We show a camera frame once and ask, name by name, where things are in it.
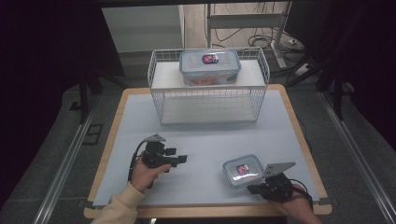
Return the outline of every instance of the sleeve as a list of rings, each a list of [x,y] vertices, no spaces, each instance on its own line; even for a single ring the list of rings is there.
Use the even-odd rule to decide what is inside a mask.
[[[145,195],[128,183],[121,194],[113,195],[108,204],[92,224],[101,223],[134,223],[137,212],[136,207],[144,199]]]

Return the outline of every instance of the small plastic container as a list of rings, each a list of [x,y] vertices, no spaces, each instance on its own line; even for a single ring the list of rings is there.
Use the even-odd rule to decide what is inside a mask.
[[[188,50],[180,54],[179,71],[188,86],[234,84],[240,70],[234,49]]]
[[[264,170],[254,155],[248,155],[222,165],[223,172],[232,189],[243,189],[262,181]]]

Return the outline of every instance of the wire basket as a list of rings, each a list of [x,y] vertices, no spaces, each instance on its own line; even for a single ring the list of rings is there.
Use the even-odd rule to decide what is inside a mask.
[[[261,48],[235,49],[242,69],[234,85],[187,86],[179,73],[185,49],[154,50],[148,85],[161,124],[256,122],[270,72]]]

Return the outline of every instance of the wrist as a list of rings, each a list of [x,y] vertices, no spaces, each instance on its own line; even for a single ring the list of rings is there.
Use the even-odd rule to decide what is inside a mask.
[[[143,187],[142,185],[139,185],[139,183],[135,183],[133,180],[130,181],[128,183],[129,185],[131,185],[134,189],[136,189],[137,191],[141,192],[141,193],[145,193],[146,188]]]

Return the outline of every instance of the blue container lid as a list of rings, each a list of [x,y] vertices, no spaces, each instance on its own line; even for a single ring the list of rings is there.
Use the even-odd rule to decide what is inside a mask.
[[[179,70],[185,76],[224,72],[237,74],[241,63],[234,49],[186,50],[180,54]]]

